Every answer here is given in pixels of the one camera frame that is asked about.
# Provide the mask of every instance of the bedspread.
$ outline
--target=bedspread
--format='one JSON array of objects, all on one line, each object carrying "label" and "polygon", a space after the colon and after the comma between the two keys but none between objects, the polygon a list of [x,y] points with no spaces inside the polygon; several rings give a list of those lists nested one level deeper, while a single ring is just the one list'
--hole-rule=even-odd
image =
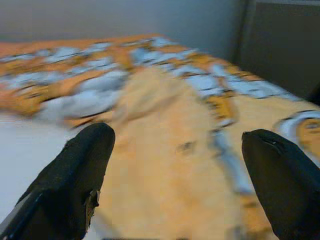
[{"label": "bedspread", "polygon": [[320,111],[161,35],[0,44],[0,108],[116,143],[97,213],[115,237],[275,239],[241,153],[267,129],[319,166]]}]

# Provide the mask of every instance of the bed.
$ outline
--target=bed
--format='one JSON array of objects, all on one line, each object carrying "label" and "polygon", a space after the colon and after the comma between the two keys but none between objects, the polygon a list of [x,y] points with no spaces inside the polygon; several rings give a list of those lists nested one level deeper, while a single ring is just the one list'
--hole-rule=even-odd
[{"label": "bed", "polygon": [[115,129],[96,209],[114,238],[276,239],[244,131],[277,132],[319,166],[317,106],[158,34],[1,43],[0,109],[1,152],[14,158],[1,168],[1,192],[13,189],[3,215],[66,139],[95,122]]}]

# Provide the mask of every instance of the gray wall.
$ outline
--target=gray wall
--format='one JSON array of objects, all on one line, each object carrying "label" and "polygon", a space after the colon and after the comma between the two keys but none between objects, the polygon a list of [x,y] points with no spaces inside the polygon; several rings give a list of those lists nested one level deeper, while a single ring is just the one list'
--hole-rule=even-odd
[{"label": "gray wall", "polygon": [[230,60],[244,0],[0,0],[0,41],[161,33]]}]

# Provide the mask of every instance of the wall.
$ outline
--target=wall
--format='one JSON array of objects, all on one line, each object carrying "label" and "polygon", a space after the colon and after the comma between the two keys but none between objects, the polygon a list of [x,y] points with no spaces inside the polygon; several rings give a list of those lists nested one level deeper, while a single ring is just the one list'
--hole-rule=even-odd
[{"label": "wall", "polygon": [[244,0],[2,0],[0,41],[161,33],[232,59]]}]

